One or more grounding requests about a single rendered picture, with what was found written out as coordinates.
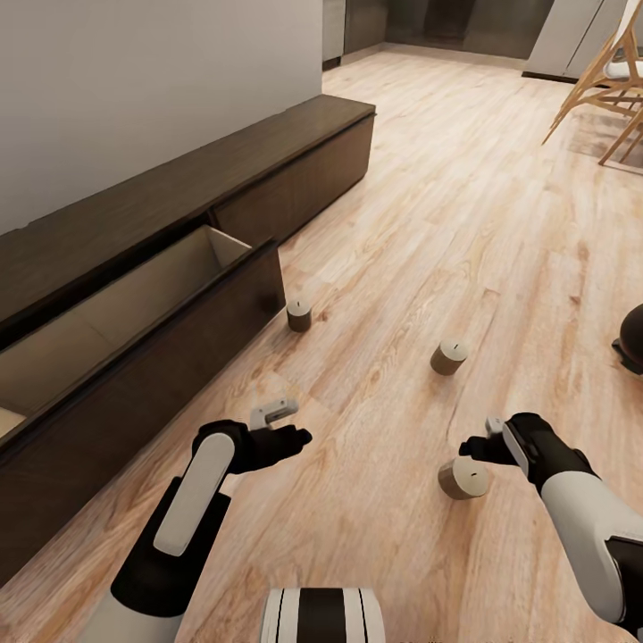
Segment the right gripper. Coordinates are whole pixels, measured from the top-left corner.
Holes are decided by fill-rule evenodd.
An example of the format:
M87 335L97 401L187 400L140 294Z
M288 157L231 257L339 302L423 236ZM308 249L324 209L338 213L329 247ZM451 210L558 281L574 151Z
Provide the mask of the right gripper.
M517 465L516 460L510 460L501 455L495 445L496 435L491 437L469 437L459 448L459 456L471 456L476 461L487 461L499 464Z

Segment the cauldron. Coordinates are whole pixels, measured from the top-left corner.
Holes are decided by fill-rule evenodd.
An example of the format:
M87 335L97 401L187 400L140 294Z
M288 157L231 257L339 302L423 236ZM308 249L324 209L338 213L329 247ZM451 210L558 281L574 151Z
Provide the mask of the cauldron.
M630 371L643 374L643 305L631 310L623 320L620 337L612 346L620 346L624 364Z

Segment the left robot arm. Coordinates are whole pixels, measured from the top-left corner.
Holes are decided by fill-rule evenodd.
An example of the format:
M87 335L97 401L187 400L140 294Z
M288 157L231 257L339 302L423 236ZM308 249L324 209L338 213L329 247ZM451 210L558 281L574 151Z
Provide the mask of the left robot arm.
M174 643L231 498L228 472L273 466L313 440L307 429L269 423L295 414L282 397L251 411L250 429L232 419L199 426L193 456L174 477L76 643Z

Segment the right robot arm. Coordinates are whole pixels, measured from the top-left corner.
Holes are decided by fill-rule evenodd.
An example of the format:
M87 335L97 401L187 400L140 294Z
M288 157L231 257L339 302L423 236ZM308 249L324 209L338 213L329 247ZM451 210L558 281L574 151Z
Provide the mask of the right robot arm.
M485 427L487 437L469 437L459 456L522 469L542 497L591 609L643 643L643 517L539 413L488 416Z

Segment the pillar candle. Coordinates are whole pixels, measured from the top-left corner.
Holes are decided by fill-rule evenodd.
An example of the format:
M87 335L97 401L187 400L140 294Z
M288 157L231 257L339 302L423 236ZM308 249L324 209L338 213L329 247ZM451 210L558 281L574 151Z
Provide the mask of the pillar candle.
M287 305L288 325L293 331L305 332L312 326L312 308L309 301L298 297Z
M468 455L444 463L438 471L438 481L442 490L457 500L483 497L490 485L483 464Z
M446 338L439 343L430 358L431 367L444 376L454 374L467 360L467 346L457 338Z

